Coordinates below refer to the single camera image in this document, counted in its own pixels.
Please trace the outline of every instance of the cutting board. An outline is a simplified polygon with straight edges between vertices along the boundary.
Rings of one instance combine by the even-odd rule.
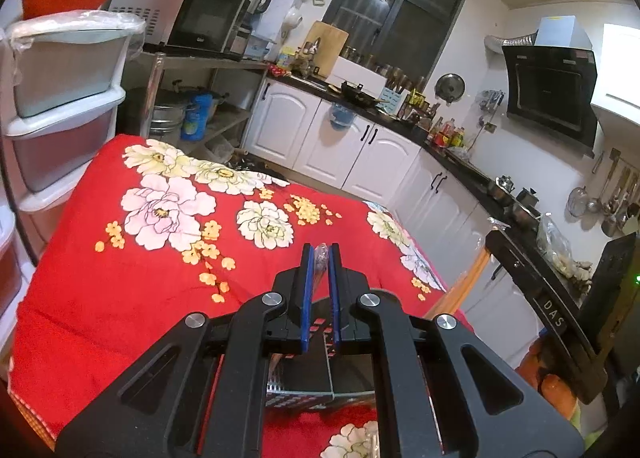
[[[313,42],[320,38],[320,48],[314,57],[314,64],[319,67],[318,75],[327,77],[334,67],[335,60],[340,55],[340,50],[347,41],[349,34],[339,28],[335,28],[330,24],[316,21],[308,34],[306,34],[305,42]]]

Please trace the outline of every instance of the blue bottle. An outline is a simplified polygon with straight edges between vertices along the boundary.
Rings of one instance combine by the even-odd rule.
[[[204,138],[209,108],[213,104],[213,95],[209,93],[195,95],[191,98],[191,102],[193,106],[189,106],[184,115],[180,139],[194,142]]]

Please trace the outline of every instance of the metal bolt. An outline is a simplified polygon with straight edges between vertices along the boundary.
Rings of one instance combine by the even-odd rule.
[[[187,319],[184,320],[184,323],[189,328],[200,328],[204,324],[204,321],[206,321],[206,319],[201,313],[190,313]]]
[[[360,296],[360,303],[364,306],[378,306],[380,304],[380,298],[376,294],[362,294]]]
[[[262,296],[262,302],[267,306],[276,306],[282,302],[282,296],[278,292],[267,292]]]
[[[436,323],[438,323],[438,326],[443,330],[453,330],[458,324],[458,321],[456,321],[456,318],[452,315],[444,313],[438,316]]]

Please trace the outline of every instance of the hanging pot lid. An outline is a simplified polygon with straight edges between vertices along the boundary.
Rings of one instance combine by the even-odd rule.
[[[447,104],[457,102],[465,94],[465,81],[456,73],[448,73],[436,82],[435,93]]]

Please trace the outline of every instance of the red tablecloth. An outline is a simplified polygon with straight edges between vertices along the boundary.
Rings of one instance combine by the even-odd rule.
[[[297,266],[306,242],[340,243],[344,266],[394,292],[409,314],[423,315],[444,290],[376,204],[118,136],[73,192],[18,307],[10,393],[55,438],[185,314],[235,311]],[[324,280],[315,297],[326,290]],[[350,412],[330,422],[305,414],[289,430],[272,420],[265,431],[289,431],[291,441],[298,434],[318,456],[331,434],[352,423],[363,435],[375,416]],[[324,427],[318,441],[305,438],[305,424]],[[279,456],[283,449],[267,440],[264,455]]]

